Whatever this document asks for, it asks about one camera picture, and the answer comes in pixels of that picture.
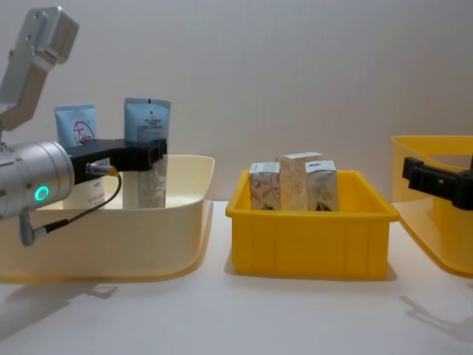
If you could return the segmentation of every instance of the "silver cylindrical motor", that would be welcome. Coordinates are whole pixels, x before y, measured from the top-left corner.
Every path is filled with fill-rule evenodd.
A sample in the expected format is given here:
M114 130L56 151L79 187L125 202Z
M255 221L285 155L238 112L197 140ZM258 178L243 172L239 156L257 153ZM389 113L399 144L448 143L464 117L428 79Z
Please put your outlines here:
M72 162L58 143L0 148L0 220L63 200L73 187Z

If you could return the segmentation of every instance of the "cable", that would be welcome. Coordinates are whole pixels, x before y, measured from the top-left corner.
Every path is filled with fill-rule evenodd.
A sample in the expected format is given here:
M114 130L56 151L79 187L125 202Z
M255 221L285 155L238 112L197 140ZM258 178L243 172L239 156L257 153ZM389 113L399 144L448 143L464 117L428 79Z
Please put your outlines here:
M44 226L36 229L35 233L38 236L43 236L45 234L49 234L50 232L55 231L56 229L62 228L64 226L67 226L70 223L75 222L76 220L78 220L78 219L80 219L84 216L87 216L88 214L90 214L94 211L97 211L98 209L101 209L102 207L104 207L106 204L110 203L114 198L117 197L118 193L121 190L121 186L123 184L123 181L122 181L122 178L121 178L120 174L118 174L116 172L116 174L113 174L112 176L115 176L118 179L118 186L117 186L117 189L115 190L115 192L113 193L113 195L108 200L106 200L106 201L104 201L104 202L102 202L102 203L100 203L100 204L98 204L98 205L96 205L96 206L94 206L90 209L87 209L86 211L81 212L81 213L77 214L76 216L74 216L70 219L57 220L55 222L45 224Z

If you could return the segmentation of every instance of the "yellow plastic bin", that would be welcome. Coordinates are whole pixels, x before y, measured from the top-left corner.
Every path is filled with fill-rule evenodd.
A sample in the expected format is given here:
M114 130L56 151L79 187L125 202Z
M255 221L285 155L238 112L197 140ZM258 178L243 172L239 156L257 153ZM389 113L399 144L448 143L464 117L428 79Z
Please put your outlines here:
M248 170L226 215L240 274L382 279L398 212L359 172L339 171L340 212L252 211Z
M392 139L392 199L406 230L444 269L473 277L473 212L409 189L404 158L462 172L469 168L473 136L400 136Z

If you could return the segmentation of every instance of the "robotic arm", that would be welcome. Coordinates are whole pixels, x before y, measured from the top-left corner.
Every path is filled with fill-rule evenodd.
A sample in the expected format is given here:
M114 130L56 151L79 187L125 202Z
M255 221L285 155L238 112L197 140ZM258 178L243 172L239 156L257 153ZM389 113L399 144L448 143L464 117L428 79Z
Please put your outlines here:
M11 131L34 115L47 73L69 58L78 24L60 7L31 10L23 23L0 86L0 221L19 216L21 241L34 243L67 223L33 229L29 212L68 197L75 184L113 171L149 171L167 154L166 140L138 144L96 140L64 149L39 141L7 146L1 132ZM110 167L94 162L108 158Z

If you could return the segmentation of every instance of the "green led light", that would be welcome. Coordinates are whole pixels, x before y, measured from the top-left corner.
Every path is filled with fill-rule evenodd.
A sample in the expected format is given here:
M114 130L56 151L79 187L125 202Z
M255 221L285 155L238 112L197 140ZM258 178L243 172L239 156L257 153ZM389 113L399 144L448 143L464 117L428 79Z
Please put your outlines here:
M50 190L47 188L47 186L39 186L38 189L35 192L35 199L38 202L41 202L42 200L46 199L50 195Z

